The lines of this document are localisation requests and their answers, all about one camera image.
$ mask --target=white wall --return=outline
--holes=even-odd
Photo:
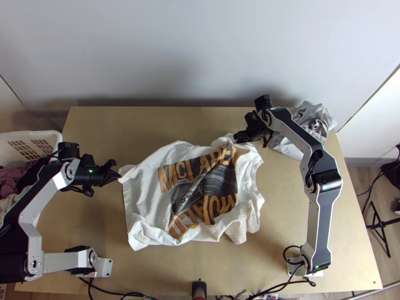
[[[347,158],[397,158],[400,143],[400,69],[338,132]]]
[[[0,133],[24,130],[26,108],[0,77]]]
[[[0,133],[25,130],[62,131],[64,122],[54,112],[31,112],[0,77]]]
[[[398,0],[2,0],[0,74],[30,107],[271,93],[322,102],[341,127],[400,62],[399,11]]]

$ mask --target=wooden floor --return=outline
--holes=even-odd
[[[366,191],[371,182],[374,180],[376,175],[379,173],[378,168],[356,168],[349,167],[348,171],[355,189],[356,194],[360,194]],[[360,196],[358,198],[360,206],[364,204],[367,195]],[[394,197],[400,198],[400,191],[395,188],[386,177],[382,176],[375,183],[372,193],[371,200],[373,200],[376,209],[383,221],[388,221],[399,217],[391,211],[391,205]],[[372,208],[368,207],[365,213],[366,223],[372,222]],[[371,240],[373,252],[375,254],[376,263],[379,268],[379,273],[383,282],[383,285],[400,280],[400,223],[390,225],[386,227],[385,233],[388,239],[389,248],[391,251],[391,258],[386,256],[383,248],[383,243],[380,242],[373,232],[369,232],[369,238]],[[363,291],[356,291],[355,294],[360,294]],[[327,294],[301,294],[301,295],[282,295],[281,297],[301,297],[305,300],[341,300],[352,296],[351,292],[338,292],[338,293],[327,293]],[[87,295],[66,295],[66,294],[49,294],[49,293],[30,293],[30,292],[16,292],[14,291],[14,285],[10,284],[7,287],[5,299],[6,300],[87,300]],[[98,299],[118,299],[117,296],[106,295],[97,291],[93,292],[93,298]],[[187,300],[189,297],[178,297],[180,300]],[[175,299],[174,297],[162,297],[162,300]],[[400,299],[400,287],[392,288],[375,295],[370,295],[363,298],[364,300],[398,300]]]

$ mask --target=black wire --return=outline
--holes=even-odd
[[[258,294],[254,294],[251,295],[250,297],[248,297],[248,300],[252,300],[258,296],[262,296],[265,294],[270,294],[270,293],[277,293],[282,291],[284,288],[286,288],[288,285],[292,285],[292,284],[301,284],[301,283],[309,283],[312,287],[315,287],[317,284],[314,281],[309,280],[307,277],[305,278],[305,280],[297,280],[297,281],[291,281],[293,276],[295,275],[295,273],[297,272],[298,269],[300,269],[300,267],[303,264],[299,264],[297,266],[297,268],[294,270],[294,272],[290,275],[288,281],[284,282],[284,283],[280,283],[277,284],[273,287],[270,287],[269,289],[263,290],[262,292],[259,292]]]
[[[377,180],[378,180],[380,177],[383,176],[383,173],[382,173],[382,174],[381,174],[381,173],[382,173],[382,171],[379,172],[378,176],[376,176],[375,179],[373,180],[373,182],[371,183],[371,187],[369,188],[369,192],[368,192],[368,197],[365,199],[364,205],[362,206],[362,214],[364,214],[364,212],[366,211],[367,204],[368,204],[368,201],[369,201],[370,198],[371,198],[372,188],[373,188],[375,182],[377,182]]]
[[[287,247],[283,250],[283,259],[285,260],[285,262],[287,262],[288,264],[291,264],[291,265],[302,265],[302,264],[303,264],[303,261],[291,262],[291,261],[289,261],[289,260],[286,258],[286,251],[288,251],[290,248],[299,248],[299,249],[301,249],[301,247],[296,246],[296,245],[287,246]]]
[[[397,155],[396,160],[393,161],[392,164],[398,162],[399,159],[400,159],[400,146],[396,146],[396,148],[398,149],[398,155]],[[381,171],[379,172],[379,174],[374,178],[374,180],[372,181],[372,183],[371,183],[371,185],[369,186],[369,188],[368,188],[365,192],[362,192],[362,193],[356,195],[357,197],[359,197],[359,196],[362,196],[362,195],[368,193],[368,197],[366,198],[366,200],[365,200],[365,202],[364,202],[364,204],[363,204],[363,206],[362,206],[362,214],[364,214],[364,212],[365,212],[365,210],[366,210],[366,208],[367,208],[367,204],[368,204],[368,201],[370,200],[371,193],[372,193],[372,188],[373,188],[375,182],[377,182],[377,180],[378,180],[379,178],[381,178],[383,175],[384,175],[384,174],[383,174],[383,172],[382,172],[382,170],[381,170]]]
[[[374,180],[372,181],[372,183],[371,183],[371,185],[369,186],[369,188],[368,188],[365,192],[362,192],[362,193],[360,193],[360,194],[357,194],[356,196],[357,196],[357,197],[362,196],[362,195],[368,193],[370,190],[372,190],[372,187],[373,187],[375,181],[376,181],[378,178],[380,178],[382,175],[383,175],[383,174],[382,174],[382,171],[380,171],[379,174],[378,174],[378,175],[374,178]]]
[[[127,296],[132,296],[132,297],[142,297],[142,298],[146,297],[146,298],[148,298],[150,300],[158,300],[157,298],[150,297],[150,296],[147,296],[145,294],[142,294],[141,292],[136,292],[136,291],[130,291],[130,292],[127,292],[127,293],[108,291],[108,290],[102,289],[102,288],[94,285],[93,284],[93,278],[91,278],[90,279],[91,281],[89,281],[89,282],[84,280],[84,279],[82,279],[82,278],[80,278],[80,277],[78,277],[78,278],[89,286],[88,288],[89,288],[89,298],[90,298],[90,300],[93,299],[93,298],[91,298],[92,295],[90,294],[90,288],[93,288],[93,289],[98,290],[98,291],[100,291],[102,293],[105,293],[105,294],[115,295],[115,296],[122,296],[121,299],[124,299]]]
[[[92,293],[91,293],[92,283],[93,283],[93,278],[90,278],[89,284],[87,285],[87,293],[89,294],[90,300],[93,300]]]
[[[249,296],[247,298],[247,300],[252,300],[252,299],[254,299],[254,298],[258,297],[258,296],[262,296],[262,295],[265,295],[265,294],[280,292],[284,288],[286,288],[288,285],[292,285],[292,284],[308,283],[312,287],[315,287],[317,285],[314,281],[311,281],[308,277],[305,277],[305,280],[291,281],[293,276],[297,272],[297,270],[300,269],[300,267],[303,266],[305,263],[304,263],[304,261],[299,261],[299,262],[288,261],[288,259],[286,258],[286,251],[288,251],[290,248],[299,248],[299,249],[301,249],[301,247],[296,246],[296,245],[290,245],[290,246],[286,247],[283,250],[283,258],[284,258],[284,260],[287,263],[291,264],[291,265],[298,265],[297,268],[294,270],[294,272],[290,275],[289,279],[284,283],[277,284],[277,285],[275,285],[273,287],[270,287],[270,288],[268,288],[266,290],[263,290],[263,291],[259,292],[258,294],[251,295],[251,296]]]

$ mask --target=white laundry basket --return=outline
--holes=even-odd
[[[0,166],[23,167],[57,150],[63,135],[55,130],[0,133]]]

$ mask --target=tabletop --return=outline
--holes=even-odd
[[[176,140],[209,146],[226,133],[246,128],[249,107],[72,107],[64,141],[79,143],[80,154],[92,154],[98,165],[115,159],[117,167],[135,165]],[[122,185],[95,187],[92,198],[58,192],[42,211],[37,229],[45,253],[78,245],[92,246],[100,257],[113,258],[111,277],[96,278],[101,288],[137,291],[152,296],[191,294],[191,282],[201,278],[209,295],[254,294],[286,282],[282,251],[306,241],[308,197],[298,160],[255,142],[264,163],[256,183],[265,198],[260,230],[234,245],[225,235],[220,242],[191,241],[180,246],[148,246],[134,251],[128,244]],[[332,264],[316,287],[292,284],[285,294],[329,293],[382,288],[360,207],[336,137],[329,133],[325,149],[336,158],[343,178],[333,207],[329,248]],[[87,286],[68,272],[46,274],[17,284],[18,291],[86,294]]]

